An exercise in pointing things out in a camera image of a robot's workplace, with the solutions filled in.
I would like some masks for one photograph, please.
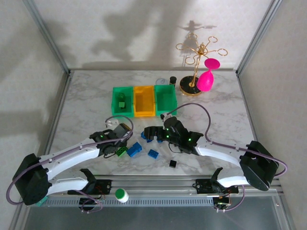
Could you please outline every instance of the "black round base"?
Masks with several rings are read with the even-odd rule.
[[[197,96],[201,91],[196,87],[198,78],[195,79],[195,85],[191,87],[189,84],[193,81],[193,76],[186,76],[180,81],[180,90],[188,96]]]

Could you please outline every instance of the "tabletop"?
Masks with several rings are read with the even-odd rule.
[[[211,140],[244,146],[253,140],[253,135],[236,74],[234,71],[213,73],[212,90],[190,97],[184,95],[178,85],[181,78],[193,74],[191,71],[77,70],[65,98],[50,153],[75,145],[92,133],[106,129],[105,119],[112,116],[113,87],[155,85],[157,79],[169,79],[171,76],[177,77],[178,105],[194,102],[209,111],[212,124],[208,137]],[[204,133],[208,125],[207,115],[195,105],[179,109],[176,117],[188,131]],[[130,126],[125,119],[119,121]],[[141,132],[147,126],[162,126],[163,121],[159,117],[135,117],[132,121],[134,131],[127,147],[137,141],[142,146],[141,152],[132,158],[128,154],[121,158],[117,155],[109,159],[98,157],[69,170],[88,168],[94,175],[212,175],[219,167],[233,167],[215,158],[173,153],[166,141],[147,143],[141,138]],[[178,151],[173,145],[171,147],[173,151]],[[156,160],[147,155],[150,149],[159,153]],[[171,160],[177,161],[176,168],[169,167]]]

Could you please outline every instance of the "small white bottle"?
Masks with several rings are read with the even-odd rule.
[[[129,199],[128,193],[123,188],[119,188],[118,190],[116,190],[115,197],[116,200],[118,200],[121,203],[126,203]]]

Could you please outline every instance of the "gold jewelry stand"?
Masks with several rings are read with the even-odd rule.
[[[207,57],[208,53],[211,52],[217,52],[219,55],[221,56],[226,56],[228,54],[228,51],[226,49],[217,49],[217,50],[211,50],[209,51],[207,49],[207,46],[212,42],[212,43],[216,43],[218,41],[218,39],[214,36],[210,36],[208,37],[208,43],[204,44],[203,42],[201,43],[201,45],[198,45],[197,42],[197,35],[196,34],[189,34],[188,35],[188,39],[194,41],[196,43],[196,49],[193,49],[183,43],[179,43],[176,45],[176,49],[177,50],[185,50],[185,49],[190,49],[193,52],[195,52],[196,55],[193,56],[193,62],[188,62],[187,60],[191,57],[186,57],[185,59],[185,63],[187,65],[193,65],[194,64],[194,75],[193,76],[186,76],[183,79],[181,79],[180,81],[180,90],[188,96],[197,96],[201,93],[201,91],[196,87],[196,83],[198,81],[197,78],[197,72],[198,72],[198,67],[200,65],[201,62],[201,57],[205,56]]]

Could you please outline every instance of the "small black block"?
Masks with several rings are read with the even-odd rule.
[[[169,167],[176,168],[176,164],[177,164],[177,161],[171,160],[171,162],[169,163]]]

